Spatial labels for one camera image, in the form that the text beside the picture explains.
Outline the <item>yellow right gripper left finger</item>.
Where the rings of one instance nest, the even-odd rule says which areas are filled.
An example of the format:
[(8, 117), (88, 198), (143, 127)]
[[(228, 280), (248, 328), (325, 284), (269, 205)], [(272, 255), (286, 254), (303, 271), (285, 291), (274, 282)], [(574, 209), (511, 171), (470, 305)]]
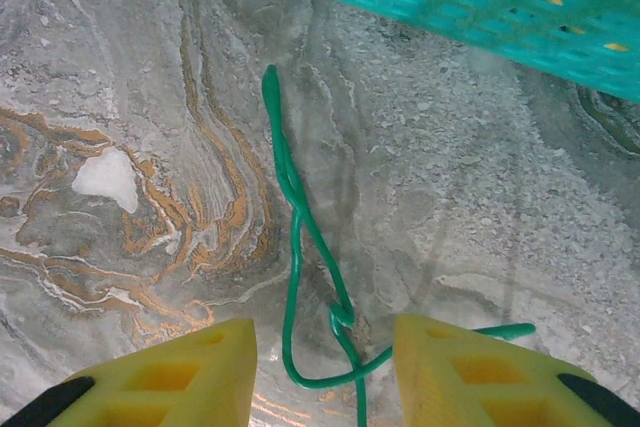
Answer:
[(231, 319), (74, 376), (95, 384), (53, 426), (246, 426), (257, 370), (254, 322)]

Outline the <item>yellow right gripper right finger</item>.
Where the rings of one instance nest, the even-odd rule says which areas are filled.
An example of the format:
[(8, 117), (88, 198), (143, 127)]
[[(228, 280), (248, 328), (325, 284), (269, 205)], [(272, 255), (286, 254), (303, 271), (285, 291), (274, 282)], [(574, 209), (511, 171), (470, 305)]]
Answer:
[(395, 320), (407, 426), (618, 426), (621, 400), (583, 369), (430, 317)]

